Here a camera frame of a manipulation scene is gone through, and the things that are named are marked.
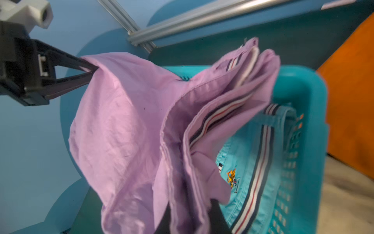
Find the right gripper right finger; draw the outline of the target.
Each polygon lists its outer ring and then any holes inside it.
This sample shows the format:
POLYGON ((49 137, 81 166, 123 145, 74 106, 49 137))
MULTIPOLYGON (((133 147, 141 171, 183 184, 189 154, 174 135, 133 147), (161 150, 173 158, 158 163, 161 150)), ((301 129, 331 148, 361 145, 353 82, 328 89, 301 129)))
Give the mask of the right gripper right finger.
POLYGON ((211 234, 232 234, 227 225, 219 202, 215 199, 211 200, 211 209, 208 213, 211 234))

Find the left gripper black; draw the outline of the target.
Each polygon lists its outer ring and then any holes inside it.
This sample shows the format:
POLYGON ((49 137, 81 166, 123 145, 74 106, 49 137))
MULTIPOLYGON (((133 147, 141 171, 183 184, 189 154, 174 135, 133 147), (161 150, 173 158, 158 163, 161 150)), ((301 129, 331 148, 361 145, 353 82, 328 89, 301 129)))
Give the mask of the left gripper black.
POLYGON ((50 101, 87 85, 98 69, 88 61, 70 55, 42 41, 30 39, 24 25, 1 21, 1 95, 23 106, 49 105, 50 101), (37 78, 55 66, 91 71, 61 78, 37 78))

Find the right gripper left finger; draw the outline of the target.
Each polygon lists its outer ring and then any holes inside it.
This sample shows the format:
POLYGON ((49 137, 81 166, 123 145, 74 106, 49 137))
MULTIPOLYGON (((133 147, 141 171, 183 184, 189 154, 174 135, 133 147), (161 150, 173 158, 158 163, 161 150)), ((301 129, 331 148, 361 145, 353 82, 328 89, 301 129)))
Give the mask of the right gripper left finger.
POLYGON ((170 234, 170 229, 169 229, 170 220, 171 220, 170 205, 168 204, 164 212, 164 215, 162 217, 162 220, 160 221, 154 234, 170 234))

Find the teal pants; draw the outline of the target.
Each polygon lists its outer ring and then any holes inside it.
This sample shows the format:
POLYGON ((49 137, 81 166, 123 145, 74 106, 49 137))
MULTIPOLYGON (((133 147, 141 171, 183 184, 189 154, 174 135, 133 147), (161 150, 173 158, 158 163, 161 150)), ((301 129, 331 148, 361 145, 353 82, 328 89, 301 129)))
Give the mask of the teal pants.
POLYGON ((231 186, 229 203, 220 208, 233 234, 267 232, 296 122, 292 106, 270 104, 220 151, 216 164, 231 186))

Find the teal plastic basket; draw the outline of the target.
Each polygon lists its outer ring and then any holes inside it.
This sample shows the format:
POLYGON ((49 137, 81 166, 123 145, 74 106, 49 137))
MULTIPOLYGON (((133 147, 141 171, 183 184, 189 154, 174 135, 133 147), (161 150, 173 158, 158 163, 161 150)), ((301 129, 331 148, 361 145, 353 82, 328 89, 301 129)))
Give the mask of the teal plastic basket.
POLYGON ((190 89, 165 116, 160 133, 171 234, 210 234, 211 200, 227 205, 231 186, 216 164, 225 143, 270 104, 290 105, 297 122, 281 165, 281 184, 265 234, 316 232, 324 157, 327 91, 302 66, 175 68, 190 89))

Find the purple pants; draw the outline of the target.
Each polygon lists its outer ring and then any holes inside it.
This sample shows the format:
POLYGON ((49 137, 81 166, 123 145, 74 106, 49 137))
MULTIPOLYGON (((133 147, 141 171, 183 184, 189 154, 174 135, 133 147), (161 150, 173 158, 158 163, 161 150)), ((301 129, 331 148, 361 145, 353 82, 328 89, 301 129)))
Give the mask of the purple pants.
POLYGON ((210 234, 230 198, 216 157, 269 107, 280 70, 258 39, 189 81, 135 55, 97 66, 70 128, 70 152, 102 202, 105 234, 210 234))

